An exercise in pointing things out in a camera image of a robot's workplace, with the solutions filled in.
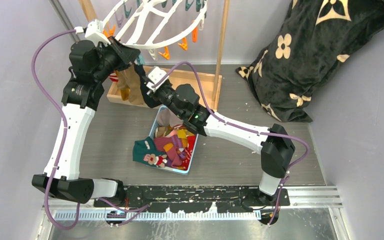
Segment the tan brown sock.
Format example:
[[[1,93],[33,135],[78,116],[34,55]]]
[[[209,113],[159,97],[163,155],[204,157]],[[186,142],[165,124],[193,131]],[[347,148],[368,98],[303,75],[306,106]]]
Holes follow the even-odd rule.
[[[141,81],[140,76],[135,71],[135,65],[131,65],[127,70],[126,74],[126,84],[129,88],[129,97],[128,101],[135,106],[143,105],[144,98],[141,92]]]
[[[115,71],[115,74],[118,78],[118,82],[117,82],[117,88],[120,89],[120,90],[126,90],[126,89],[129,89],[129,84],[128,84],[128,72],[127,70],[122,70],[122,71],[119,71],[119,70],[116,70]]]

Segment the white plastic sock hanger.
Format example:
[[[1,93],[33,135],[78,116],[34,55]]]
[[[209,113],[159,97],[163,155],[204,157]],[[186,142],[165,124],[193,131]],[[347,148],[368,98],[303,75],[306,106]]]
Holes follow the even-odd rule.
[[[121,44],[139,50],[160,49],[178,44],[186,51],[186,37],[192,35],[192,40],[197,40],[197,31],[204,28],[208,10],[206,0],[173,0],[167,11],[164,11],[166,0],[138,0],[135,11],[132,8],[128,10],[126,2],[119,1],[100,20],[103,22],[103,34],[107,38],[114,36]],[[177,9],[184,6],[187,12],[192,5],[197,7],[197,15],[191,24],[183,30],[171,30],[171,25],[168,25],[171,19],[181,20],[175,16]]]

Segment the mustard yellow sock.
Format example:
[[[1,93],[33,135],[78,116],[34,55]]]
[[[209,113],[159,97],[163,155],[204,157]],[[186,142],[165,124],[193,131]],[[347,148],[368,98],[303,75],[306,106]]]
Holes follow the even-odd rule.
[[[118,89],[120,91],[120,97],[123,101],[128,101],[129,100],[129,97],[130,97],[130,88],[129,87],[126,87],[126,88],[119,88]]]

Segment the white clothes peg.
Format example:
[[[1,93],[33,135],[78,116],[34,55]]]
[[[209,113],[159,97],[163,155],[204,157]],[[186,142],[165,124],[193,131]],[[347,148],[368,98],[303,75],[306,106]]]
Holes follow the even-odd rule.
[[[154,60],[154,61],[157,61],[158,60],[158,52],[156,49],[149,49],[148,50],[148,53],[149,55],[151,56],[151,58]]]

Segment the black sock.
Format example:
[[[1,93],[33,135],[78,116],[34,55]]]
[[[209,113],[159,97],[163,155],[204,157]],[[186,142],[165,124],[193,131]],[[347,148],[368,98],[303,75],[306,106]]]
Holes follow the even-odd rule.
[[[162,103],[158,100],[153,99],[151,96],[147,94],[147,92],[150,89],[146,86],[147,81],[146,81],[146,72],[144,70],[144,66],[135,64],[134,70],[139,76],[140,91],[141,91],[144,104],[149,108],[159,107]]]

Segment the red white striped santa sock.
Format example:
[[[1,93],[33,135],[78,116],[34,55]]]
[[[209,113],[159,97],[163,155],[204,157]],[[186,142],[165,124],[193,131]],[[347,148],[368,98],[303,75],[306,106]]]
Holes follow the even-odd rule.
[[[111,74],[109,77],[108,77],[112,82],[118,82],[119,81],[119,78],[116,74]]]

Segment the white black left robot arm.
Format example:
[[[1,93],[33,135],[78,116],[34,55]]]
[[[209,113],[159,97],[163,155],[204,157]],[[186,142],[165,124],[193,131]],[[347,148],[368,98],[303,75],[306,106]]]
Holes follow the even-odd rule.
[[[55,145],[40,174],[32,177],[32,186],[49,197],[85,204],[105,198],[113,206],[126,200],[120,180],[80,177],[80,158],[86,134],[104,93],[103,82],[114,71],[126,70],[140,50],[125,46],[110,37],[108,44],[81,40],[70,48],[70,79],[63,89],[63,113]]]

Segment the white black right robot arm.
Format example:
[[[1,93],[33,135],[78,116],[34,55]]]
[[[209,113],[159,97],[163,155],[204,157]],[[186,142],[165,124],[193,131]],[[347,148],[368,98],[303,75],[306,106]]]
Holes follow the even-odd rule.
[[[283,126],[245,124],[207,109],[199,103],[200,97],[190,84],[173,89],[169,82],[158,87],[148,82],[146,87],[147,94],[171,110],[192,133],[228,140],[260,154],[262,177],[257,198],[266,206],[277,199],[278,187],[296,150]]]

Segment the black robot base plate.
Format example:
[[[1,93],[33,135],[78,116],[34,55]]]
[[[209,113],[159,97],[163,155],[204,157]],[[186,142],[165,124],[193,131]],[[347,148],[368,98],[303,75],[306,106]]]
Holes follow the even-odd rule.
[[[93,205],[97,208],[127,206],[134,210],[147,205],[148,213],[170,210],[175,214],[204,214],[214,205],[219,214],[261,211],[263,223],[274,224],[280,208],[289,206],[290,199],[285,188],[276,190],[273,196],[266,196],[257,186],[128,185],[121,197],[107,198],[105,201],[96,199]]]

